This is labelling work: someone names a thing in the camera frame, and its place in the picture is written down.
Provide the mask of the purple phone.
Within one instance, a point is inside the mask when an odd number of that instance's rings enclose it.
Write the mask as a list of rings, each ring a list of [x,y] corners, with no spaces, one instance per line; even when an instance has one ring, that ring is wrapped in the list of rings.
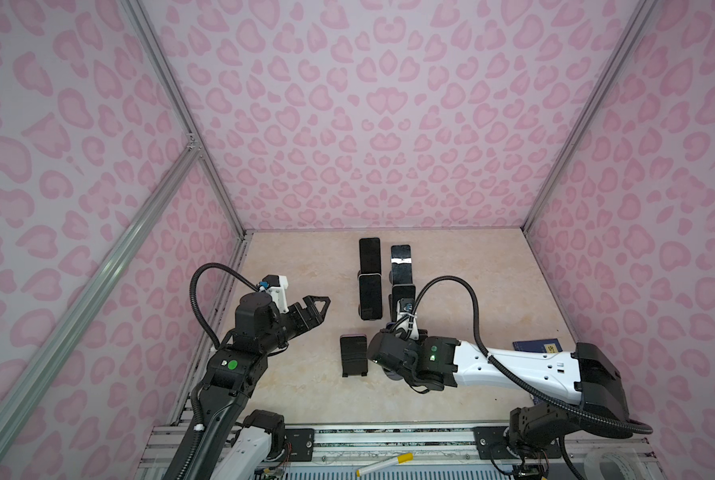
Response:
[[[365,334],[347,334],[339,338],[341,376],[365,377],[369,374],[367,361],[367,336]]]

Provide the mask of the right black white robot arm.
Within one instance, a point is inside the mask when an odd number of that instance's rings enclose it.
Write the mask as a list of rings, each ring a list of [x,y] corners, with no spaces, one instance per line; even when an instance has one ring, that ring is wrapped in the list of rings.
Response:
[[[514,458],[551,446],[561,436],[585,432],[601,438],[633,435],[621,374],[595,345],[573,352],[520,352],[479,346],[455,338],[403,339],[379,332],[367,358],[385,373],[423,393],[465,386],[515,387],[537,400],[517,407],[497,442]]]

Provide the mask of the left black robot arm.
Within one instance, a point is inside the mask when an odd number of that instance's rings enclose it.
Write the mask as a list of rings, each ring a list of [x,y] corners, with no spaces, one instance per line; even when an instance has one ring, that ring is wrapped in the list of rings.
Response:
[[[192,420],[174,454],[166,479],[208,479],[268,367],[271,353],[323,324],[330,298],[305,296],[286,313],[266,292],[241,297],[235,309],[232,341],[209,358],[190,396]]]

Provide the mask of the middle left black phone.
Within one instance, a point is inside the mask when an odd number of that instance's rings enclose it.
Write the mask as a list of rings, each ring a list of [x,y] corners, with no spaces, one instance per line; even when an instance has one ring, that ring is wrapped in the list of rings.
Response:
[[[380,273],[359,274],[359,317],[363,321],[383,318],[383,280]]]

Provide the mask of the black phone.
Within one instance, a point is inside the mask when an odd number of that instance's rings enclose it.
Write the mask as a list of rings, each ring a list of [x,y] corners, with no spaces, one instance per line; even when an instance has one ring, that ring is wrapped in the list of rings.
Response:
[[[381,275],[381,240],[378,237],[359,239],[359,275]]]
[[[415,309],[417,288],[413,284],[395,284],[389,294],[389,306],[393,314],[411,313]]]
[[[380,273],[359,274],[359,317],[363,321],[383,318],[383,280]]]
[[[391,274],[389,280],[393,285],[413,284],[413,258],[411,246],[399,244],[391,246]]]

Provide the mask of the back left black phone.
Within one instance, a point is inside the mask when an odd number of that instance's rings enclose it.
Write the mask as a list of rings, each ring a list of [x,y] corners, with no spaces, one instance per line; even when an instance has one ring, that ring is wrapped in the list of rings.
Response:
[[[359,239],[359,275],[381,275],[381,240],[378,237]]]

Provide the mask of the middle right black phone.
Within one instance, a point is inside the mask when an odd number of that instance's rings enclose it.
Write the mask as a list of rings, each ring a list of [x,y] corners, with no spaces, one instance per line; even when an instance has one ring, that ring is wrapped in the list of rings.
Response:
[[[413,284],[395,284],[389,294],[389,306],[393,314],[411,313],[415,309],[417,288]]]

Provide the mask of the back right black phone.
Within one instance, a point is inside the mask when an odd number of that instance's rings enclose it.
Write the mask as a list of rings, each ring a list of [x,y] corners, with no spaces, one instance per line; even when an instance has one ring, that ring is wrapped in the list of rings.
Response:
[[[411,246],[399,244],[391,246],[391,274],[389,280],[393,285],[413,284],[413,258]]]

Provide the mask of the white yellow marker pen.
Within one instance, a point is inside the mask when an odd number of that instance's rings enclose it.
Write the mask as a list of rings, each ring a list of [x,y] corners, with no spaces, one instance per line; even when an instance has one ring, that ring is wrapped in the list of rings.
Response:
[[[407,462],[411,462],[415,459],[415,454],[409,452],[409,453],[403,453],[401,455],[393,456],[391,458],[387,458],[385,460],[377,461],[375,463],[371,463],[369,465],[361,466],[355,470],[355,475],[358,478],[363,478],[371,473],[375,473],[377,471],[385,470],[387,468],[395,467],[397,465],[403,465]]]

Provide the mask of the blue book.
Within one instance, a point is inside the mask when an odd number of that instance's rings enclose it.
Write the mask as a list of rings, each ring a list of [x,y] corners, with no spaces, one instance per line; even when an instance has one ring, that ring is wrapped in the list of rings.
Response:
[[[539,340],[519,340],[513,342],[513,349],[519,352],[555,354],[563,351],[557,338]]]

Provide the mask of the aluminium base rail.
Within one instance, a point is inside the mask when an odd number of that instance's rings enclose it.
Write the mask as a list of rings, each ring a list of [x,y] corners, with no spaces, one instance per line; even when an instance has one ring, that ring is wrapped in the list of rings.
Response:
[[[415,459],[373,473],[375,479],[503,479],[511,469],[543,466],[569,479],[557,444],[537,456],[514,458],[497,442],[505,422],[289,424],[286,449],[273,461],[274,479],[352,479],[361,466],[403,453]],[[661,479],[655,448],[645,438],[605,439],[577,432],[567,454],[587,479]]]

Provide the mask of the diagonal aluminium frame bar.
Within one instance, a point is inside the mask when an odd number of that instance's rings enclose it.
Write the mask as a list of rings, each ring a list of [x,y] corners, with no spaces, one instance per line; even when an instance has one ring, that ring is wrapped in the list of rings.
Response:
[[[144,202],[91,280],[75,297],[73,304],[0,402],[0,462],[143,246],[181,183],[199,160],[200,154],[199,146],[187,147],[180,154],[173,168]]]

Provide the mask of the left corner aluminium post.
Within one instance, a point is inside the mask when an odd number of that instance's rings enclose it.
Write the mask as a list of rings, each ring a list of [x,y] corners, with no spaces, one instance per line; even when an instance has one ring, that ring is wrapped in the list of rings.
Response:
[[[228,191],[222,182],[218,169],[213,162],[213,158],[195,122],[195,118],[187,105],[182,89],[178,85],[144,3],[138,0],[122,0],[120,5],[132,29],[141,42],[143,52],[162,85],[163,92],[176,118],[179,120],[182,130],[190,144],[197,150],[199,164],[218,199],[219,206],[229,220],[235,235],[240,239],[245,238],[246,231],[242,227],[239,216],[231,203]]]

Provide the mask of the corner aluminium post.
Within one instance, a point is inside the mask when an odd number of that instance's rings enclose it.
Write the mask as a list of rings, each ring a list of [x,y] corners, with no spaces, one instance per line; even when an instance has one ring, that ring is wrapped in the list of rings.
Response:
[[[601,70],[599,74],[599,79],[593,84],[593,89],[591,89],[591,94],[587,98],[587,102],[581,108],[579,112],[579,118],[573,124],[573,128],[569,130],[569,137],[567,141],[563,143],[563,147],[559,150],[559,155],[553,163],[553,167],[549,170],[549,175],[545,178],[545,182],[541,185],[539,189],[539,194],[535,198],[535,203],[529,209],[529,214],[527,214],[527,219],[525,223],[521,226],[521,231],[525,237],[529,236],[531,229],[537,225],[539,222],[539,216],[541,212],[549,203],[549,197],[551,193],[559,184],[561,180],[561,175],[567,170],[567,166],[571,164],[575,152],[579,149],[581,145],[581,140],[589,131],[589,127],[595,121],[595,117],[603,108],[609,92],[615,86],[617,82],[617,77],[621,75],[625,65],[629,61],[629,58],[633,56],[633,52],[637,49],[641,38],[647,33],[647,30],[651,28],[653,20],[657,17],[657,12],[661,8],[661,2],[657,0],[641,0],[635,4],[635,10],[633,10],[633,15],[629,18],[627,25],[623,28],[623,33],[619,36],[615,48],[611,50],[611,55],[609,55],[609,60],[605,63],[605,67]]]
[[[246,231],[242,227],[239,216],[231,203],[228,191],[222,182],[218,169],[213,162],[213,158],[195,122],[195,118],[187,105],[182,89],[178,85],[144,3],[138,0],[122,0],[120,5],[132,29],[141,42],[143,52],[162,85],[163,92],[176,118],[179,120],[182,130],[190,144],[197,150],[199,164],[218,199],[219,206],[229,220],[235,235],[240,239],[245,238]]]

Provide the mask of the right corner aluminium post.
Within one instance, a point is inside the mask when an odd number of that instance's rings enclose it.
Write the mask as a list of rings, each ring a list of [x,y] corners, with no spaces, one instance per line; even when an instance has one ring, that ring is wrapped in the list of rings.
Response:
[[[609,55],[609,60],[605,63],[605,67],[601,70],[599,74],[599,79],[593,84],[593,89],[591,89],[591,94],[587,98],[587,102],[581,108],[579,112],[579,118],[573,124],[573,128],[569,130],[569,137],[567,141],[563,143],[563,147],[559,150],[559,155],[553,163],[553,167],[549,170],[549,175],[545,178],[545,182],[541,185],[539,189],[539,194],[535,198],[535,203],[529,209],[529,214],[527,214],[527,219],[525,223],[521,226],[521,231],[525,237],[529,236],[531,229],[537,225],[539,222],[539,216],[541,212],[549,203],[549,197],[551,193],[559,184],[561,180],[561,175],[567,170],[567,166],[571,164],[575,152],[579,149],[581,145],[581,140],[589,131],[589,127],[595,121],[595,117],[603,108],[609,92],[615,86],[617,82],[617,77],[621,75],[625,65],[629,61],[629,58],[633,56],[633,52],[637,49],[641,38],[647,33],[647,30],[651,28],[653,20],[657,17],[657,12],[661,8],[661,2],[657,0],[641,0],[635,4],[635,10],[633,10],[633,15],[629,18],[627,25],[623,28],[623,33],[619,36],[615,48],[611,50],[611,55]]]

